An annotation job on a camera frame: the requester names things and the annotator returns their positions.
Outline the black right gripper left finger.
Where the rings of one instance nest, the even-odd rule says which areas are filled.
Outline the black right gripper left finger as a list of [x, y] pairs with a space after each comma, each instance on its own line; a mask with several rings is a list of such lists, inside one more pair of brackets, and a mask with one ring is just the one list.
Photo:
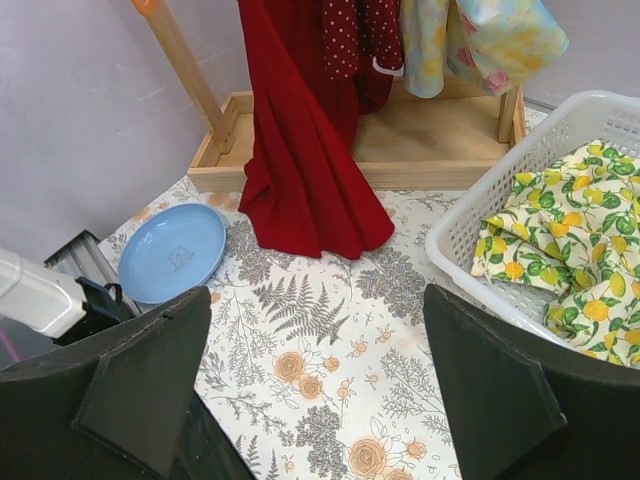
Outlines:
[[168, 478], [209, 322], [196, 287], [2, 370], [2, 478]]

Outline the red dress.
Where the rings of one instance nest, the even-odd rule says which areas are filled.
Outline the red dress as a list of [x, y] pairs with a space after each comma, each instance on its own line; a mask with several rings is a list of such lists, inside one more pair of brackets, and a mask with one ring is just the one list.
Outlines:
[[364, 113], [354, 83], [329, 77], [322, 2], [238, 4], [254, 96], [239, 210], [263, 248], [355, 260], [394, 224], [351, 154]]

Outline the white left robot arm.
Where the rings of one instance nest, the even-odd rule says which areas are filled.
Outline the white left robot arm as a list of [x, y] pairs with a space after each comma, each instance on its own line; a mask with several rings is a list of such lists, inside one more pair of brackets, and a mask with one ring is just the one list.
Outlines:
[[72, 277], [1, 250], [1, 315], [67, 346], [134, 317], [117, 283]]

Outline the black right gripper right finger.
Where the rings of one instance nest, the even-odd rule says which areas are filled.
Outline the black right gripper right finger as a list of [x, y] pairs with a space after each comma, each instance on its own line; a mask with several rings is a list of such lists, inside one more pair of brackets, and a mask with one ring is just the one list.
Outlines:
[[465, 479], [636, 479], [639, 373], [430, 284], [424, 321]]

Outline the lemon print skirt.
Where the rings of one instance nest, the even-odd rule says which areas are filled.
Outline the lemon print skirt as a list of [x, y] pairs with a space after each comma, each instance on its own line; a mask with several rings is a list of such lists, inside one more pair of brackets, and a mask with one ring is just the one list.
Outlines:
[[596, 139], [516, 174], [505, 207], [481, 223], [471, 273], [552, 292], [551, 333], [638, 367], [638, 159]]

